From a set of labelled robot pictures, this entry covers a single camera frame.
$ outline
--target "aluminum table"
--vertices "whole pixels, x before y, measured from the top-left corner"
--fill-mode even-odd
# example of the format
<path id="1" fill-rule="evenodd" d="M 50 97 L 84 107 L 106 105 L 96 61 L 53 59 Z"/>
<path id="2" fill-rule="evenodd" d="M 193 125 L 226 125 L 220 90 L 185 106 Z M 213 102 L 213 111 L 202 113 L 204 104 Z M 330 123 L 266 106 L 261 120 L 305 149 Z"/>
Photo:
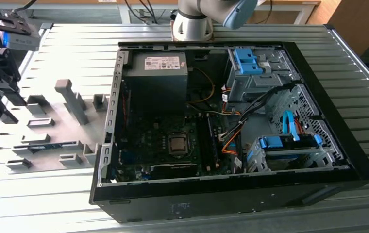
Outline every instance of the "aluminum table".
<path id="1" fill-rule="evenodd" d="M 168 41 L 169 25 L 54 24 L 41 29 L 42 46 L 28 53 L 20 71 L 22 96 L 42 94 L 53 128 L 52 141 L 80 140 L 93 147 L 104 128 L 104 117 L 90 99 L 108 94 L 120 41 Z M 316 72 L 348 126 L 369 156 L 369 70 L 334 30 L 324 26 L 246 25 L 237 31 L 214 27 L 220 41 L 294 41 Z M 73 91 L 85 100 L 90 123 L 78 126 L 54 92 L 57 79 L 70 79 Z M 6 232 L 358 232 L 369 233 L 369 185 L 350 190 L 313 206 L 224 216 L 138 222 L 120 225 L 97 206 L 88 203 L 92 165 L 72 169 L 58 163 L 60 150 L 41 151 L 28 157 L 33 166 L 10 170 L 5 161 L 16 158 L 10 147 L 28 133 L 25 108 L 8 108 L 21 120 L 17 125 L 0 122 L 0 231 Z"/>

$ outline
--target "gray post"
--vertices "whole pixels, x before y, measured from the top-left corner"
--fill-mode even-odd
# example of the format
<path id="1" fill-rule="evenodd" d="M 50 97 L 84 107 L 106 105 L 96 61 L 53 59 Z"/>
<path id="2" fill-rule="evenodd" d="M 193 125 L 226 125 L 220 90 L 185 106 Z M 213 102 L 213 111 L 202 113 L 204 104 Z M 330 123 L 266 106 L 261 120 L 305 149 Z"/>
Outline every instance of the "gray post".
<path id="1" fill-rule="evenodd" d="M 82 105 L 78 102 L 77 97 L 72 91 L 72 82 L 69 79 L 60 79 L 56 81 L 54 90 L 62 94 L 68 108 L 70 109 L 76 120 L 80 122 L 81 125 L 88 124 L 88 118 L 84 113 Z"/>

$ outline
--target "power supply label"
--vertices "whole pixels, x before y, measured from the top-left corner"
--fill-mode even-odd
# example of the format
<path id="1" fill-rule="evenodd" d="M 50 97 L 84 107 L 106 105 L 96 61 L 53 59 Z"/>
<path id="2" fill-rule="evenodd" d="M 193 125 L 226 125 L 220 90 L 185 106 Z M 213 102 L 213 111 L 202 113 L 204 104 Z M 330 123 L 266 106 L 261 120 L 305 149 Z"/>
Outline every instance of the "power supply label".
<path id="1" fill-rule="evenodd" d="M 178 57 L 148 57 L 144 69 L 180 69 L 180 59 Z"/>

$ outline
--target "black cable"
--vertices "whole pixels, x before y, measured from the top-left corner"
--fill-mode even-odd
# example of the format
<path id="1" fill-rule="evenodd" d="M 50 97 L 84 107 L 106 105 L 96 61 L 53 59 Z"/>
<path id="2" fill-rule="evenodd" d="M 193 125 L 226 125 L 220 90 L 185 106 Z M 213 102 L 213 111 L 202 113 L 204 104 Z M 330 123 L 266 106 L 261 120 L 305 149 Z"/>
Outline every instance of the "black cable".
<path id="1" fill-rule="evenodd" d="M 153 21 L 154 21 L 154 23 L 156 23 L 157 20 L 156 20 L 156 16 L 154 16 L 154 11 L 152 11 L 152 10 L 148 8 L 148 6 L 144 4 L 142 0 L 138 0 L 138 1 L 140 1 L 141 5 L 145 7 L 146 11 L 150 13 L 150 16 L 152 16 L 152 18 L 153 18 Z"/>
<path id="2" fill-rule="evenodd" d="M 18 11 L 26 10 L 26 9 L 36 3 L 36 1 L 37 1 L 37 0 L 30 0 L 30 2 L 28 2 L 25 6 L 13 9 L 12 12 L 16 13 L 16 12 L 18 12 Z"/>
<path id="3" fill-rule="evenodd" d="M 202 93 L 198 92 L 198 98 L 202 100 L 204 99 L 204 96 L 202 96 Z M 210 104 L 208 103 L 208 101 L 205 100 L 204 102 L 201 102 L 206 105 L 208 109 L 214 111 L 214 109 L 212 108 Z"/>
<path id="4" fill-rule="evenodd" d="M 146 0 L 146 3 L 148 3 L 148 5 L 149 5 L 149 7 L 150 7 L 150 9 L 152 9 L 152 12 L 153 12 L 154 23 L 157 23 L 157 19 L 156 19 L 156 15 L 154 15 L 154 10 L 153 10 L 152 3 L 150 3 L 149 0 Z"/>
<path id="5" fill-rule="evenodd" d="M 137 15 L 136 15 L 136 13 L 134 13 L 134 11 L 133 11 L 133 9 L 132 9 L 132 7 L 130 7 L 130 5 L 129 5 L 129 3 L 128 3 L 128 1 L 126 0 L 124 0 L 124 2 L 125 2 L 125 5 L 126 5 L 126 7 L 128 7 L 128 9 L 129 9 L 129 11 L 132 12 L 132 14 L 134 15 L 134 17 L 142 22 L 142 23 L 146 23 L 145 22 L 145 20 L 142 19 L 142 18 L 140 18 Z"/>
<path id="6" fill-rule="evenodd" d="M 273 89 L 270 89 L 266 93 L 264 93 L 258 98 L 256 98 L 256 100 L 252 101 L 249 106 L 242 111 L 237 124 L 228 130 L 228 132 L 224 133 L 224 135 L 221 135 L 221 138 L 225 138 L 226 136 L 229 136 L 232 132 L 234 132 L 236 130 L 238 130 L 240 127 L 244 126 L 249 115 L 253 114 L 261 107 L 265 106 L 270 96 L 274 93 L 286 89 L 292 89 L 293 87 L 294 87 L 293 83 L 285 84 L 284 86 L 277 86 Z"/>
<path id="7" fill-rule="evenodd" d="M 164 13 L 165 13 L 165 10 L 162 10 L 160 17 L 157 18 L 157 21 L 161 19 Z"/>
<path id="8" fill-rule="evenodd" d="M 269 2 L 270 2 L 270 9 L 269 9 L 269 12 L 268 12 L 266 19 L 264 19 L 262 21 L 257 22 L 256 24 L 262 23 L 262 22 L 265 22 L 265 23 L 266 23 L 266 22 L 268 22 L 268 20 L 269 20 L 270 13 L 273 12 L 273 0 L 269 0 Z"/>

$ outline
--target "wire bundle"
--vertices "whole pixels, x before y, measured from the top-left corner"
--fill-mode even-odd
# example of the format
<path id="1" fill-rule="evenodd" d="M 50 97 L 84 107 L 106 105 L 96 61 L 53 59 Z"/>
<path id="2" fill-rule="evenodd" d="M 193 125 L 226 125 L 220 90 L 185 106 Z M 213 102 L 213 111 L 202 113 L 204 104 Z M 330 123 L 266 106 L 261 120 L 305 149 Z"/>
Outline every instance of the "wire bundle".
<path id="1" fill-rule="evenodd" d="M 220 135 L 220 139 L 224 139 L 226 138 L 229 135 L 232 135 L 232 133 L 234 132 L 233 136 L 229 138 L 229 140 L 226 141 L 224 147 L 222 147 L 222 153 L 229 153 L 229 154 L 236 154 L 237 155 L 237 152 L 234 151 L 229 151 L 226 150 L 230 142 L 234 140 L 234 138 L 238 136 L 241 130 L 242 130 L 242 127 L 244 127 L 244 124 L 245 122 L 248 121 L 248 117 L 250 116 L 250 114 L 253 114 L 261 107 L 265 106 L 270 96 L 277 93 L 278 91 L 282 91 L 282 90 L 286 90 L 286 89 L 290 89 L 293 87 L 293 84 L 286 84 L 284 86 L 278 86 L 278 87 L 274 87 L 273 89 L 270 89 L 266 93 L 264 93 L 258 98 L 256 98 L 254 101 L 252 101 L 252 103 L 248 105 L 248 107 L 245 108 L 245 110 L 242 111 L 241 115 L 240 115 L 240 118 L 238 118 L 238 121 L 237 121 L 237 124 L 226 131 L 224 132 L 221 135 Z"/>
<path id="2" fill-rule="evenodd" d="M 146 0 L 148 6 L 146 6 L 145 3 L 142 2 L 142 0 L 138 0 L 138 1 L 140 1 L 141 5 L 144 6 L 144 8 L 146 9 L 148 13 L 150 14 L 150 16 L 152 16 L 152 18 L 153 18 L 153 23 L 157 23 L 157 19 L 156 19 L 156 15 L 154 15 L 154 10 L 153 10 L 153 6 L 152 6 L 150 1 Z M 128 3 L 128 0 L 124 0 L 124 2 L 125 2 L 125 5 L 126 5 L 129 11 L 132 12 L 133 16 L 134 16 L 141 22 L 146 23 L 146 21 L 136 15 L 136 13 L 134 13 L 134 11 L 133 11 L 133 9 L 132 9 L 132 6 L 130 6 L 129 3 Z"/>

